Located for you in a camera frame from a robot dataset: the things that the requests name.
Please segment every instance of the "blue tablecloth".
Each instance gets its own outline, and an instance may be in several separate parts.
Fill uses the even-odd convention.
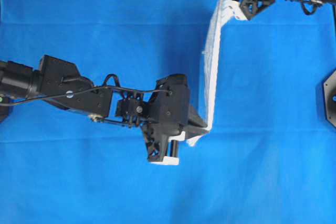
[[[100,84],[152,89],[200,61],[217,0],[1,0],[0,60],[44,54]],[[35,102],[0,130],[0,223],[334,223],[336,130],[322,81],[336,68],[331,6],[276,4],[222,31],[213,131],[180,166],[146,161],[139,129]]]

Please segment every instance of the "white fabric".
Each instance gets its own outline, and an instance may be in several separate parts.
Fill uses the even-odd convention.
[[[205,90],[204,98],[206,105],[207,130],[212,129],[215,110],[215,97],[218,72],[219,46],[221,43],[221,28],[233,16],[234,11],[230,7],[232,0],[218,0],[216,9],[212,15],[206,38],[204,54]],[[194,146],[201,136],[187,140],[189,146]]]

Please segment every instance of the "wrinkled blue fabric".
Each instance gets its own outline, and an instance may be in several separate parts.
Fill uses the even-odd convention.
[[[152,89],[185,73],[198,107],[217,0],[1,0],[0,60],[48,54],[102,83]],[[222,30],[214,128],[180,165],[146,161],[139,129],[34,102],[0,125],[0,223],[335,223],[331,6],[277,0]]]

